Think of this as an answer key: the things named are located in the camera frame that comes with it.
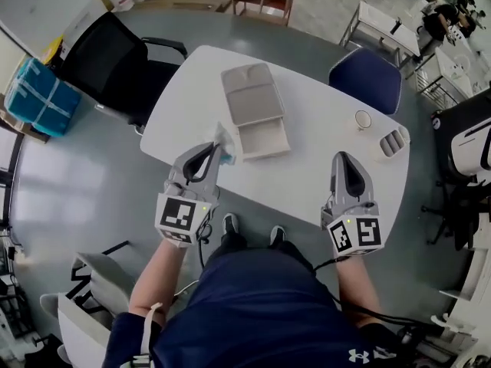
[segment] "navy blue chair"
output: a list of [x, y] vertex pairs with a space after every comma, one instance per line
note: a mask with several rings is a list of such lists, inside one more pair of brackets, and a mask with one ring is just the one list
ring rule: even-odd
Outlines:
[[329, 86], [390, 115], [399, 108], [402, 76], [382, 57], [366, 48], [358, 48], [331, 69]]

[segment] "shoe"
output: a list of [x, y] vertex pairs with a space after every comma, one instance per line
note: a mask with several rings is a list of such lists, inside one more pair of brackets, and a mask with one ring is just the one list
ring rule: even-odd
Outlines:
[[271, 230], [271, 234], [269, 235], [269, 245], [276, 246], [280, 242], [283, 242], [284, 240], [286, 240], [286, 232], [284, 228], [280, 225], [276, 225]]
[[229, 212], [223, 217], [223, 234], [226, 235], [230, 232], [239, 233], [239, 220], [237, 219], [237, 215]]

